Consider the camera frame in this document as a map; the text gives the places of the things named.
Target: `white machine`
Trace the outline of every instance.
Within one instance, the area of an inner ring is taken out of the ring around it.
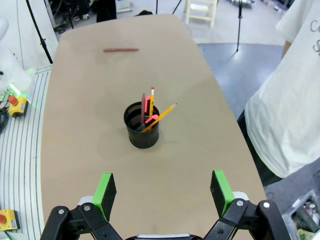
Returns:
[[[0,95],[10,88],[15,95],[19,96],[28,90],[32,80],[13,53],[1,44],[8,28],[8,20],[0,16]]]

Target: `pen holder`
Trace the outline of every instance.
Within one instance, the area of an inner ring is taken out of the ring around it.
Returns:
[[[159,110],[153,106],[153,115],[158,114]],[[130,142],[139,149],[147,149],[156,144],[159,138],[159,123],[155,124],[150,131],[136,131],[141,123],[141,101],[128,106],[124,111],[123,120],[129,134]]]

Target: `floor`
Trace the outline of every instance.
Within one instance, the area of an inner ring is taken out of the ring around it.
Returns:
[[[175,15],[185,23],[184,6],[182,0]],[[179,0],[159,0],[158,14],[171,14]],[[117,17],[129,18],[142,10],[156,12],[156,0],[132,0],[132,11],[118,13]],[[215,24],[210,28],[209,23],[199,19],[191,19],[186,25],[192,38],[197,44],[203,43],[236,43],[238,40],[238,7],[227,0],[219,0],[216,11]],[[275,26],[282,15],[260,0],[252,4],[252,8],[243,8],[240,30],[240,42],[243,44],[284,45],[284,40],[276,31]],[[88,20],[75,22],[75,28],[96,23],[96,15],[90,13]]]

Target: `table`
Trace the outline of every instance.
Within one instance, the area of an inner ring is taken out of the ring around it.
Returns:
[[[103,53],[104,48],[139,48]],[[127,106],[155,86],[159,124],[149,149],[131,145]],[[93,195],[103,173],[117,195],[110,222],[122,238],[138,233],[203,236],[218,219],[209,187],[223,169],[234,191],[265,199],[256,167],[224,94],[189,32],[173,15],[111,20],[64,33],[43,119],[44,221],[58,205]],[[248,239],[239,232],[237,239]]]

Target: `equipment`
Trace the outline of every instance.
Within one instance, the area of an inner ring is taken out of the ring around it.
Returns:
[[[263,200],[258,205],[242,198],[234,199],[222,171],[213,171],[210,190],[219,219],[203,240],[231,240],[238,229],[249,230],[256,240],[290,240],[290,236],[276,204]],[[52,209],[40,240],[77,240],[81,234],[91,233],[96,240],[122,240],[108,222],[116,196],[112,173],[105,173],[92,202],[69,210],[65,206]],[[185,234],[138,235],[127,240],[202,240]]]
[[[11,95],[9,96],[8,101],[10,102],[8,113],[12,117],[16,118],[26,115],[29,103],[24,96],[15,97],[15,95]]]

